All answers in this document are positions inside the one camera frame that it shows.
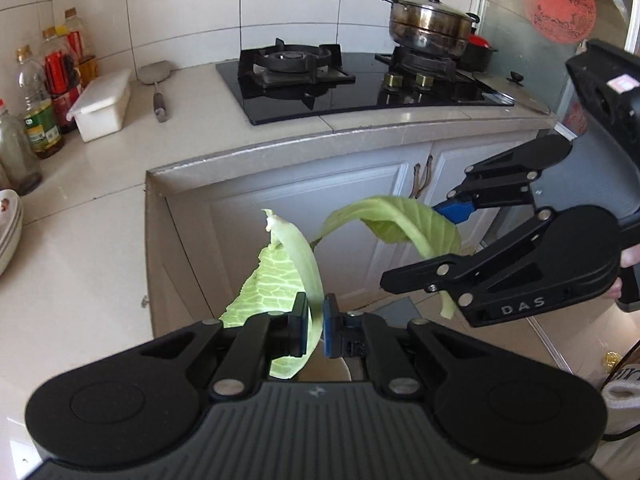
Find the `green leaf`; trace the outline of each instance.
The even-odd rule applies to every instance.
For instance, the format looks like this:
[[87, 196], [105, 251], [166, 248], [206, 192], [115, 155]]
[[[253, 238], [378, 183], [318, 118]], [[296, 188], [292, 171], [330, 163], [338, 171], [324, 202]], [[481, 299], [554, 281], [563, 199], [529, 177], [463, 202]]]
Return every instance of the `green leaf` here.
[[[362, 220], [388, 244], [412, 242], [424, 259], [460, 250], [460, 233], [452, 222], [417, 200], [399, 196], [373, 196], [334, 211], [311, 246], [314, 248], [322, 238], [352, 220]], [[451, 319], [456, 304], [446, 291], [441, 295], [440, 315]]]
[[267, 214], [271, 243], [258, 255], [258, 268], [244, 282], [240, 294], [220, 316], [225, 326], [242, 326], [254, 314], [271, 310], [290, 312], [298, 292], [305, 292], [310, 307], [306, 354], [281, 357], [271, 363], [270, 374], [290, 379], [309, 359], [322, 333], [324, 290], [316, 258], [298, 228], [273, 213]]

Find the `spatula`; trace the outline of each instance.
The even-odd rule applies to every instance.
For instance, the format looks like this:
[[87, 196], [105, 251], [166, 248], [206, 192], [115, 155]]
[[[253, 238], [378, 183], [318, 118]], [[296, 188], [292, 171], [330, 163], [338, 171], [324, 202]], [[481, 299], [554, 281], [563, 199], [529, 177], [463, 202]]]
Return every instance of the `spatula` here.
[[158, 89], [158, 83], [164, 81], [171, 75], [171, 63], [168, 61], [158, 61], [150, 65], [143, 66], [138, 70], [138, 78], [145, 85], [154, 85], [156, 93], [154, 94], [154, 113], [159, 123], [164, 123], [169, 117], [166, 113], [166, 105], [164, 104], [164, 96]]

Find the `white plate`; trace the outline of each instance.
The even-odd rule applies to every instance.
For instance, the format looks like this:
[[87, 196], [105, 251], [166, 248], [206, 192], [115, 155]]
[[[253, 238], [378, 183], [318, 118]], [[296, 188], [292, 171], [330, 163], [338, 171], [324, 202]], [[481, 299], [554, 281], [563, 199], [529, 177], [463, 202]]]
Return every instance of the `white plate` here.
[[4, 248], [4, 251], [0, 253], [0, 274], [2, 274], [6, 269], [6, 266], [9, 265], [11, 258], [14, 257], [15, 250], [18, 248], [18, 242], [20, 241], [20, 236], [22, 235], [22, 219], [23, 214], [22, 210], [20, 210], [20, 215], [15, 226], [15, 231], [11, 234], [11, 237], [9, 238], [8, 244]]
[[20, 197], [11, 189], [0, 191], [0, 247], [4, 246], [8, 234], [14, 229], [20, 212]]
[[0, 242], [0, 256], [6, 249], [7, 245], [10, 243], [18, 223], [22, 224], [23, 217], [24, 217], [24, 210], [22, 208], [22, 204], [18, 204], [17, 215], [14, 217], [14, 220], [12, 221], [11, 225], [8, 228], [6, 228], [2, 233], [3, 238], [2, 238], [2, 241]]

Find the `countertop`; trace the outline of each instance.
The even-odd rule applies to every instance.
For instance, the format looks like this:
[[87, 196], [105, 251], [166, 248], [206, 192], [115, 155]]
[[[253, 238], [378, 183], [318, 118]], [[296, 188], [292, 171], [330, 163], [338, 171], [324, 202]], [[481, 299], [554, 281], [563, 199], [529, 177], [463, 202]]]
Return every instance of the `countertop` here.
[[152, 87], [132, 84], [122, 131], [85, 144], [78, 133], [43, 161], [44, 182], [24, 198], [25, 227], [0, 276], [0, 477], [38, 462], [24, 405], [51, 376], [152, 337], [144, 306], [145, 171], [283, 139], [393, 126], [411, 142], [424, 123], [457, 135], [533, 130], [550, 118], [526, 108], [399, 108], [251, 126], [213, 65], [162, 83], [170, 119], [151, 110]]

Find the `cabinet door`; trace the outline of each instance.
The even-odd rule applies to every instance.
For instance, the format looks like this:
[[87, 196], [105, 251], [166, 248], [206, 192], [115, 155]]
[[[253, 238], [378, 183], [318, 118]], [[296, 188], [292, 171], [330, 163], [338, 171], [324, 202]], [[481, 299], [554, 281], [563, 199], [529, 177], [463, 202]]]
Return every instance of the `cabinet door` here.
[[[485, 144], [471, 144], [475, 139], [442, 140], [434, 143], [432, 149], [433, 163], [430, 184], [422, 196], [426, 205], [434, 206], [446, 200], [447, 193], [458, 186], [465, 179], [465, 168], [497, 155], [505, 150], [514, 148], [522, 140], [506, 140], [504, 142], [487, 142]], [[462, 253], [469, 253], [478, 246], [482, 237], [489, 229], [498, 208], [481, 209], [473, 213], [469, 220], [458, 225], [462, 239]], [[398, 267], [414, 264], [422, 258], [412, 245], [407, 244], [400, 259]]]
[[[236, 297], [268, 244], [265, 216], [273, 209], [308, 240], [336, 209], [374, 195], [408, 196], [416, 162], [431, 143], [386, 148], [265, 171], [168, 198], [184, 249], [212, 312]], [[343, 310], [377, 298], [382, 272], [404, 247], [383, 244], [361, 222], [351, 222], [316, 248], [324, 290]]]

